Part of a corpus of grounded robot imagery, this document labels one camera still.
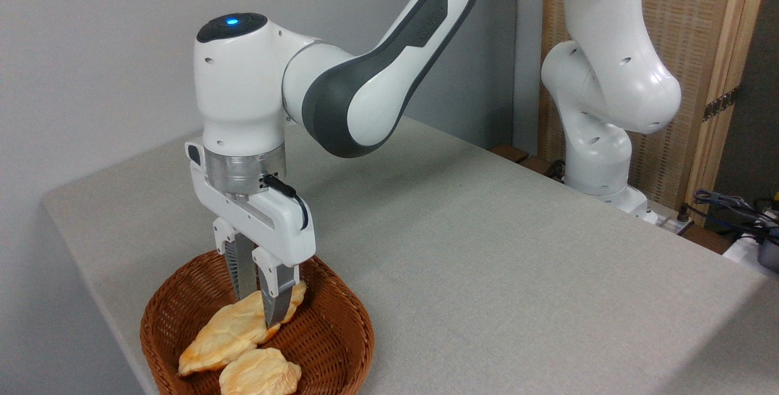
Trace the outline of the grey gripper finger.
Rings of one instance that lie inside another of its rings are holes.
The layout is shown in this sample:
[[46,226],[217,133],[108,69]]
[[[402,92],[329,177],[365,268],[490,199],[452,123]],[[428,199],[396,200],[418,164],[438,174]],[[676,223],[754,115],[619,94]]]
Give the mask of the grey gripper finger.
[[237,300],[247,298],[257,290],[256,264],[251,256],[255,248],[253,241],[221,217],[214,220],[212,229],[216,250],[225,258]]
[[288,312],[292,289],[299,283],[299,266],[287,267],[262,247],[253,249],[251,256],[257,265],[265,325],[271,328],[281,323]]

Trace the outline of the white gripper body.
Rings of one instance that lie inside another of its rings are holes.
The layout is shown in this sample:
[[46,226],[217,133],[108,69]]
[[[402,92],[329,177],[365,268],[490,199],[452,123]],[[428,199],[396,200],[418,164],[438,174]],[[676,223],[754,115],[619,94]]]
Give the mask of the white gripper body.
[[308,206],[263,180],[268,170],[284,170],[284,146],[255,156],[218,155],[200,142],[186,142],[184,147],[203,206],[287,267],[315,254]]

